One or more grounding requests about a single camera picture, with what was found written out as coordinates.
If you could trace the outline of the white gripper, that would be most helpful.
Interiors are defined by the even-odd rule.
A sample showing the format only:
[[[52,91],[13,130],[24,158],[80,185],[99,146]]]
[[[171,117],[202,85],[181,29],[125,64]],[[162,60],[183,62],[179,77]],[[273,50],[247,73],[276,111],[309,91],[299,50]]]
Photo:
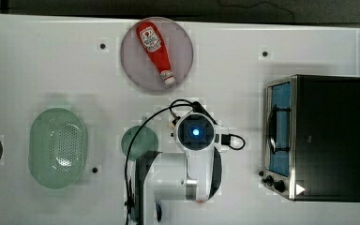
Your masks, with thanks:
[[[223,145],[222,136],[229,129],[216,125],[208,116],[191,112],[181,117],[175,125],[174,139],[182,151],[204,151],[218,149]]]

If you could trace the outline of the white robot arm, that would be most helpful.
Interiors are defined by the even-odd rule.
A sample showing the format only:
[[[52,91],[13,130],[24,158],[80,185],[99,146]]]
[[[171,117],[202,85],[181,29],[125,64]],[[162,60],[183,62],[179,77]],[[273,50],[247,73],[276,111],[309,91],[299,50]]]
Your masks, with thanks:
[[[227,150],[222,139],[229,129],[202,113],[190,112],[179,119],[173,134],[176,152],[157,155],[145,176],[144,194],[153,202],[205,203],[211,192],[215,152]]]

